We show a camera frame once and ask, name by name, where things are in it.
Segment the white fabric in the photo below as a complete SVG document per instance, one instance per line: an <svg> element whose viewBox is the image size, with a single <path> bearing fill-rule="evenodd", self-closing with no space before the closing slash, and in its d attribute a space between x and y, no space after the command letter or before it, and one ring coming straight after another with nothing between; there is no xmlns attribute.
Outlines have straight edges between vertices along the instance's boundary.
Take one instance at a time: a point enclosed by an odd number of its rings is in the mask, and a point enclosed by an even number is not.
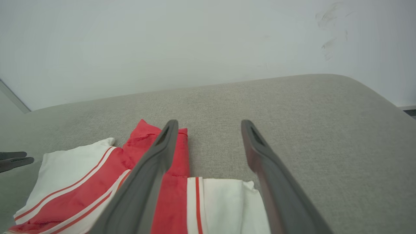
<svg viewBox="0 0 416 234"><path fill-rule="evenodd" d="M45 197L54 194L42 201L36 209L17 219L16 224L28 221L48 201L77 188L83 183L82 181L89 179L104 164L115 148L111 147L113 144L114 138L107 138L91 145L44 154L36 185L30 193L26 205L17 211L14 217L29 211Z"/></svg>
<svg viewBox="0 0 416 234"><path fill-rule="evenodd" d="M202 232L198 230L196 180ZM188 234L269 234L266 210L254 183L236 179L188 178Z"/></svg>

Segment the folded cloth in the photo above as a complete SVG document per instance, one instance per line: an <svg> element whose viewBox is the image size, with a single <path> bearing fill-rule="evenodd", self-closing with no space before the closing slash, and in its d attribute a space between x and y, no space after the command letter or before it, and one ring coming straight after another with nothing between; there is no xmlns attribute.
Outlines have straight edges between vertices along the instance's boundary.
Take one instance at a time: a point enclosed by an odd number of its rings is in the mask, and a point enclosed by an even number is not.
<svg viewBox="0 0 416 234"><path fill-rule="evenodd" d="M188 234L269 234L263 200L254 183L188 178Z"/></svg>
<svg viewBox="0 0 416 234"><path fill-rule="evenodd" d="M87 233L161 130L141 120L123 148L114 138L45 154L26 205L5 233ZM180 129L164 175L152 233L186 233L187 129Z"/></svg>

